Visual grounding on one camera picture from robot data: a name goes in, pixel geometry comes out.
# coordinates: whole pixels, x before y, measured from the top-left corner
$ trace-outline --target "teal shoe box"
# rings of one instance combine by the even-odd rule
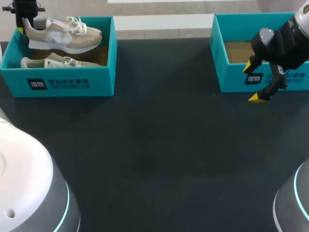
[[[14,97],[112,96],[116,73],[117,37],[113,17],[81,17],[89,27],[103,32],[108,45],[107,66],[94,68],[21,69],[20,61],[33,52],[25,35],[15,30],[3,55],[0,73]]]
[[[256,92],[272,78],[265,62],[252,75],[246,75],[244,63],[230,63],[225,42],[251,41],[261,28],[279,29],[294,13],[216,14],[211,32],[211,52],[222,92]],[[286,72],[287,90],[309,90],[309,62]]]

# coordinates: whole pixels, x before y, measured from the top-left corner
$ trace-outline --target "open box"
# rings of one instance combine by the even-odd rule
[[[85,97],[112,96],[114,93],[117,37],[113,17],[81,17],[89,27],[103,32],[102,43],[84,54],[69,55],[76,60],[90,57],[102,67],[31,68],[21,69],[23,57],[45,58],[54,50],[39,51],[28,48],[27,38],[15,30],[3,55],[0,72],[14,97]]]
[[[211,31],[211,52],[222,92],[255,92],[272,78],[268,62],[254,73],[243,70],[253,55],[251,39],[261,28],[279,29],[294,13],[216,14]],[[309,90],[309,62],[286,72],[287,90]]]

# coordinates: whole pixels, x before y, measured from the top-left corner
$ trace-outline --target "beige sneaker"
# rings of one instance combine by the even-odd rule
[[[34,29],[28,19],[24,19],[25,34],[29,38],[29,48],[50,50],[58,49],[69,54],[90,51],[102,41],[102,32],[87,27],[75,17],[34,19]]]
[[[70,57],[50,54],[46,59],[22,58],[20,67],[24,68],[73,68],[73,67],[100,67],[100,65],[90,62],[77,61]]]

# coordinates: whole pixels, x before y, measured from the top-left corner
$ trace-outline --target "dark table surface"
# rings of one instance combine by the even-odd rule
[[[118,41],[112,98],[14,99],[0,78],[0,108],[56,160],[81,232],[275,232],[275,194],[309,156],[309,92],[250,96],[220,93],[205,38]]]

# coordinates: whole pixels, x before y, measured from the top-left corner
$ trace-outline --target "shoelace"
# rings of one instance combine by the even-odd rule
[[[72,59],[70,57],[64,57],[64,58],[69,60],[69,61],[64,61],[63,62],[66,67],[70,67],[71,64],[75,64],[75,67],[81,67],[82,66],[81,63],[79,61],[77,61],[77,60],[74,60],[74,59]]]
[[[69,17],[68,29],[64,31],[72,31],[75,35],[85,35],[87,33],[87,25],[81,21],[81,18]]]

